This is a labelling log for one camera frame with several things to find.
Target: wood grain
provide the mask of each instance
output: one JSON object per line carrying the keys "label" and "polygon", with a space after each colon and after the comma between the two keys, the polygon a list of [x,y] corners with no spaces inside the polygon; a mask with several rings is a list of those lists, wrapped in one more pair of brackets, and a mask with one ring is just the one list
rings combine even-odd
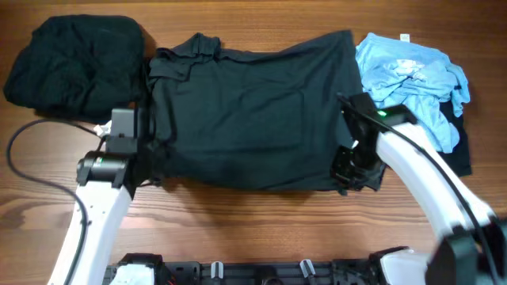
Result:
{"label": "wood grain", "polygon": [[[218,36],[226,48],[279,51],[327,32],[352,29],[438,48],[470,81],[465,108],[474,175],[465,184],[507,214],[507,2],[428,1],[127,1],[0,2],[0,82],[6,80],[31,31],[48,17],[119,14],[136,19],[155,47],[180,44],[195,32]],[[45,283],[71,218],[72,201],[52,188],[21,180],[6,167],[12,133],[35,119],[32,110],[0,100],[0,284]],[[20,137],[16,164],[28,173],[75,187],[75,166],[97,140],[58,125]],[[160,253],[165,260],[253,262],[365,257],[411,245],[429,251],[431,228],[397,176],[388,171],[375,193],[240,192],[190,180],[143,188],[116,238],[111,262],[125,253]]]}

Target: pile of clothes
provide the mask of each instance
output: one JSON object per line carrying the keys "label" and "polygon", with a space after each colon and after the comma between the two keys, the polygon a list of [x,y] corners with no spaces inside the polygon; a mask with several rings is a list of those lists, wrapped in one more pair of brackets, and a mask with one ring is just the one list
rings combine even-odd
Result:
{"label": "pile of clothes", "polygon": [[471,173],[463,71],[441,52],[333,32],[273,53],[223,49],[196,34],[144,64],[132,19],[52,17],[18,56],[4,94],[16,105],[104,122],[149,99],[157,172],[218,186],[339,190],[330,165],[351,146],[337,94],[405,104],[458,175]]}

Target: crumpled blue fabric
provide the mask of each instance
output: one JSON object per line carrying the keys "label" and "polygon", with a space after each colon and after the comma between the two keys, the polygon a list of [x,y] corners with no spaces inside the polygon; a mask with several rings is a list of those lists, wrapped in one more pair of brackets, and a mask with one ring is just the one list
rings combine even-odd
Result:
{"label": "crumpled blue fabric", "polygon": [[356,48],[364,92],[378,108],[404,104],[419,120],[437,151],[451,153],[459,142],[456,127],[440,112],[452,101],[454,115],[470,102],[461,67],[441,51],[369,33]]}

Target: clothing tag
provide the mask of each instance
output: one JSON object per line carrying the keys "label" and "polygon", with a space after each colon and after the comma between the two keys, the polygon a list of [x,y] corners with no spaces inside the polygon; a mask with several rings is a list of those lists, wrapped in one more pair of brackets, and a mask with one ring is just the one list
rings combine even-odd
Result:
{"label": "clothing tag", "polygon": [[410,34],[399,34],[399,40],[409,43],[410,42]]}

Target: wooden table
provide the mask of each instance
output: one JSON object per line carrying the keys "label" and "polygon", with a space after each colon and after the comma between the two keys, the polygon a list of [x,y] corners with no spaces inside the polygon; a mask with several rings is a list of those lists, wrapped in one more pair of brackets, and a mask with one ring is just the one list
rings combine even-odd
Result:
{"label": "wooden table", "polygon": [[[185,1],[153,3],[0,4],[0,79],[5,82],[31,31],[48,17],[72,13],[134,18],[171,48],[195,32],[218,36],[227,48],[278,51],[327,32],[352,29],[438,48],[470,81],[465,108],[474,175],[466,185],[502,216],[507,213],[507,2],[428,1]],[[0,100],[0,284],[47,282],[71,218],[72,200],[53,188],[15,177],[6,142],[33,110]],[[97,139],[69,127],[34,127],[13,148],[28,173],[75,188],[75,166]],[[396,245],[429,251],[435,244],[423,212],[399,178],[387,171],[379,192],[240,192],[189,180],[143,188],[116,237],[111,262],[125,253],[160,253],[165,260],[290,261],[365,257]]]}

